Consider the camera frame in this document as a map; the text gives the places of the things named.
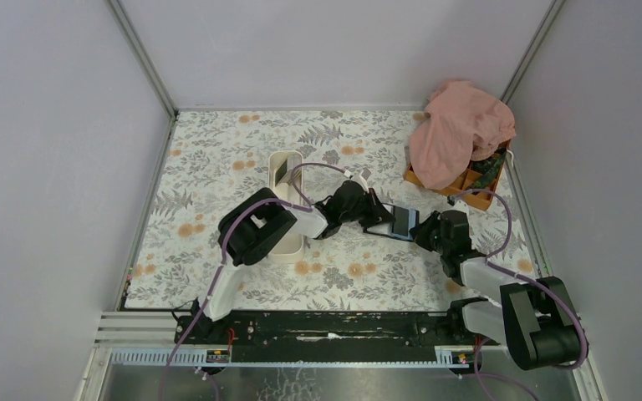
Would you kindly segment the cream plastic oblong tray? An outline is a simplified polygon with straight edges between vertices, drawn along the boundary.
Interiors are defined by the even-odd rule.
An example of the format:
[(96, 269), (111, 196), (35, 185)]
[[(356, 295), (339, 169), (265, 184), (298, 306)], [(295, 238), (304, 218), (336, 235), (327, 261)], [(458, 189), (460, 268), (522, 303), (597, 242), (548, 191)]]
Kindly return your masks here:
[[(301, 153), (295, 150), (284, 150), (272, 153), (268, 158), (267, 186), (274, 195), (284, 201), (301, 204), (301, 197), (294, 189), (295, 184), (303, 188), (301, 170), (292, 177), (292, 169), (303, 162)], [(294, 264), (303, 259), (306, 238), (293, 232), (287, 233), (282, 240), (267, 255), (267, 259), (275, 264)]]

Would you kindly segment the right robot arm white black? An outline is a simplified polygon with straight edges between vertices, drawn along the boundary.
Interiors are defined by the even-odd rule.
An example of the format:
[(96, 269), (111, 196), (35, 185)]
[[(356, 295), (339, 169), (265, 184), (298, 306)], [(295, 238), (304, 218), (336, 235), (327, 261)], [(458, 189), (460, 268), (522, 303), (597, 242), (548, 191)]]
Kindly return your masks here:
[(466, 213), (458, 210), (434, 211), (410, 229), (416, 245), (439, 254), (448, 278), (479, 293), (451, 303), (453, 331), (505, 345), (523, 370), (581, 365), (589, 343), (564, 283), (497, 265), (473, 247), (469, 231)]

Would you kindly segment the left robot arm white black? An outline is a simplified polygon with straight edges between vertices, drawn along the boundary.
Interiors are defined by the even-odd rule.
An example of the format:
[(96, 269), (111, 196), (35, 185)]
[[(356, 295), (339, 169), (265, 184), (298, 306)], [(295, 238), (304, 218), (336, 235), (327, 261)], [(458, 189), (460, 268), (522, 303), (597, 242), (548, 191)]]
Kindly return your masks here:
[(332, 194), (310, 206), (294, 204), (262, 188), (223, 217), (218, 225), (222, 262), (206, 294), (200, 296), (199, 315), (215, 322), (232, 310), (237, 287), (246, 268), (259, 263), (289, 233), (323, 240), (345, 223), (364, 229), (395, 223), (395, 216), (375, 191), (346, 180)]

